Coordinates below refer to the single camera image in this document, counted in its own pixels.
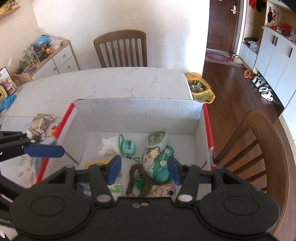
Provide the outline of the cartoon face sticker charm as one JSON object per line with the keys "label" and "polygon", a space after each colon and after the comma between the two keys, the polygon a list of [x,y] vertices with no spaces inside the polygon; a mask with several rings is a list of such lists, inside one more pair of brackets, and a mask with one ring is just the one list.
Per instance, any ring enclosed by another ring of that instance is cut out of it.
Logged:
{"label": "cartoon face sticker charm", "polygon": [[147,197],[171,197],[174,198],[176,187],[174,184],[153,185]]}

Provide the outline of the white wooden sideboard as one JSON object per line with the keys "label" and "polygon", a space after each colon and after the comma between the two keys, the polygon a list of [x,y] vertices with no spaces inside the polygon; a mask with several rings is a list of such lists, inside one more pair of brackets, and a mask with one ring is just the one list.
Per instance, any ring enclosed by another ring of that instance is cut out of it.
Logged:
{"label": "white wooden sideboard", "polygon": [[53,75],[80,70],[69,40],[63,40],[58,49],[43,61],[33,65],[31,69],[33,68],[36,69],[32,73],[13,74],[12,80],[24,84]]}

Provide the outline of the blue cloth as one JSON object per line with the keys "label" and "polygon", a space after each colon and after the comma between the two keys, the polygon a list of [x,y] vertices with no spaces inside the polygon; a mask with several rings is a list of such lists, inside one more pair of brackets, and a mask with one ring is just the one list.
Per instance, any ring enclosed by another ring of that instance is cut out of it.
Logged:
{"label": "blue cloth", "polygon": [[1,101],[0,112],[3,112],[4,110],[9,109],[12,106],[15,99],[16,99],[15,94],[4,97],[4,99]]}

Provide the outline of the red keychain figure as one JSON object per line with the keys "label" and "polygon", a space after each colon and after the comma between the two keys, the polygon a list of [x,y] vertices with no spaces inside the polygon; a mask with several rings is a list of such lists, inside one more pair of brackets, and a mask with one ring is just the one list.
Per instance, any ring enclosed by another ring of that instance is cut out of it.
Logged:
{"label": "red keychain figure", "polygon": [[54,125],[51,127],[51,135],[54,137],[54,138],[58,138],[60,133],[61,133],[61,130],[60,130],[60,125],[57,124],[57,125]]}

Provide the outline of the white plastic bag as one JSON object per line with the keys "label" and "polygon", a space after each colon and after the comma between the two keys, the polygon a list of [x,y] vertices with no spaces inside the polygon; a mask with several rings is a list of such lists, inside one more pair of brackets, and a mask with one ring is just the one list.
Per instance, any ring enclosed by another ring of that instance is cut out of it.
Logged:
{"label": "white plastic bag", "polygon": [[119,150],[119,136],[113,136],[110,138],[101,139],[101,149],[98,151],[98,154],[101,156],[104,155],[120,155]]}

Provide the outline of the wooden dining chair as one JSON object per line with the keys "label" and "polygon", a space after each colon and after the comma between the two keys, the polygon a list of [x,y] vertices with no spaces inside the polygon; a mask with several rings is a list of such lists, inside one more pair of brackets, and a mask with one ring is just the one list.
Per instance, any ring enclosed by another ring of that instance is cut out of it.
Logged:
{"label": "wooden dining chair", "polygon": [[147,35],[140,30],[104,34],[93,41],[100,66],[147,67]]}

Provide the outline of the yellow small box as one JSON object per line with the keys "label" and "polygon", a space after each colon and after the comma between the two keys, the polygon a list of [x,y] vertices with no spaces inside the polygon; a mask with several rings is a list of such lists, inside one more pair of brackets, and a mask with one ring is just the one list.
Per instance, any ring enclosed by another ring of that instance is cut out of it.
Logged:
{"label": "yellow small box", "polygon": [[85,169],[88,169],[92,165],[104,166],[104,165],[108,164],[110,161],[111,161],[111,159],[105,159],[105,160],[99,160],[99,161],[95,161],[95,162],[89,162],[89,163],[85,164]]}

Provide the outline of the white cabinet wall unit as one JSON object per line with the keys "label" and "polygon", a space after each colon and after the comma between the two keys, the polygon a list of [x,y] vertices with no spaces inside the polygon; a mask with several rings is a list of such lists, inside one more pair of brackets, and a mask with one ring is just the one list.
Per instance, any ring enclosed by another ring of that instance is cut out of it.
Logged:
{"label": "white cabinet wall unit", "polygon": [[239,56],[283,106],[295,93],[295,12],[283,1],[247,1]]}

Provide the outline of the blue grey paper packet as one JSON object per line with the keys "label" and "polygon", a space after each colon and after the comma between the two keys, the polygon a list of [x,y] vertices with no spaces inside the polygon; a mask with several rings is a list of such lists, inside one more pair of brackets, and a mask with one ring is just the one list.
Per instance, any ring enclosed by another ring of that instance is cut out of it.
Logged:
{"label": "blue grey paper packet", "polygon": [[94,201],[98,201],[100,197],[107,197],[116,200],[122,195],[121,185],[107,185],[105,182],[98,183],[79,183],[83,188],[83,193],[90,196]]}

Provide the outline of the green tassel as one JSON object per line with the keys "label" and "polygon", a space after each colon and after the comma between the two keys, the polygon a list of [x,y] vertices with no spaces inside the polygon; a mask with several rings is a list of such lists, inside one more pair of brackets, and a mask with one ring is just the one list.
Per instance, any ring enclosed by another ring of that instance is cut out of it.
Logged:
{"label": "green tassel", "polygon": [[135,178],[134,185],[137,190],[142,191],[146,186],[146,181],[142,178]]}

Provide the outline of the silver foil bag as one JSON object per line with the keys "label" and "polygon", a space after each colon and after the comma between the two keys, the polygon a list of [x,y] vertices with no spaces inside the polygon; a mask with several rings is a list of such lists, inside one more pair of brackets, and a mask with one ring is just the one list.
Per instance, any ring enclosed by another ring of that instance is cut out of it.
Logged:
{"label": "silver foil bag", "polygon": [[56,119],[54,115],[39,113],[27,128],[27,137],[35,141],[44,141],[48,125]]}

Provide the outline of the teal egg-shaped toy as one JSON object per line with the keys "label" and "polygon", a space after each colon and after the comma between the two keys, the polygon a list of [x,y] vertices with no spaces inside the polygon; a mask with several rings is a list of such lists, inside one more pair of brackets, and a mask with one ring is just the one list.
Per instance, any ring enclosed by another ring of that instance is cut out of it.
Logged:
{"label": "teal egg-shaped toy", "polygon": [[118,138],[119,151],[123,156],[132,156],[135,154],[136,145],[131,139],[125,139],[123,134]]}

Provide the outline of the red cardboard shoe box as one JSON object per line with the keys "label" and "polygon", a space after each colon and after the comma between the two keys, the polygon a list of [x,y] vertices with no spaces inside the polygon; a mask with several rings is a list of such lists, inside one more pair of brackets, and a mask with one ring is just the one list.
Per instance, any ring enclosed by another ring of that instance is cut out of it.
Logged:
{"label": "red cardboard shoe box", "polygon": [[147,150],[150,133],[166,131],[168,144],[182,164],[210,170],[209,133],[203,103],[171,98],[99,98],[74,101],[65,113],[56,143],[65,150],[61,158],[46,158],[38,180],[73,165],[85,169],[89,163],[108,159],[100,155],[101,140],[123,135],[135,142],[135,155]]}

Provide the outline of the wall shelf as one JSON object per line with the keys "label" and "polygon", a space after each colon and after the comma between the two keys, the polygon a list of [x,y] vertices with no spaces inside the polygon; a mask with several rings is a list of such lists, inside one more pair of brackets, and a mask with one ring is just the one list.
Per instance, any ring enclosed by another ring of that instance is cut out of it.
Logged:
{"label": "wall shelf", "polygon": [[15,1],[15,0],[10,0],[6,1],[2,6],[1,6],[1,14],[0,17],[1,19],[13,14],[15,11],[17,11],[21,6],[19,5],[20,1]]}

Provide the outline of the green white plush doll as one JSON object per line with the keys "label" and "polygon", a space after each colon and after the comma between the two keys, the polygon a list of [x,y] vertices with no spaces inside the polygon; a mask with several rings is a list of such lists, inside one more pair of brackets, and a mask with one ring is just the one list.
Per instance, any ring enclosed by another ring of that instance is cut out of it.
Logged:
{"label": "green white plush doll", "polygon": [[148,150],[141,157],[144,171],[156,183],[168,183],[171,181],[170,173],[168,171],[168,158],[173,156],[174,149],[166,145],[162,151],[159,148]]}

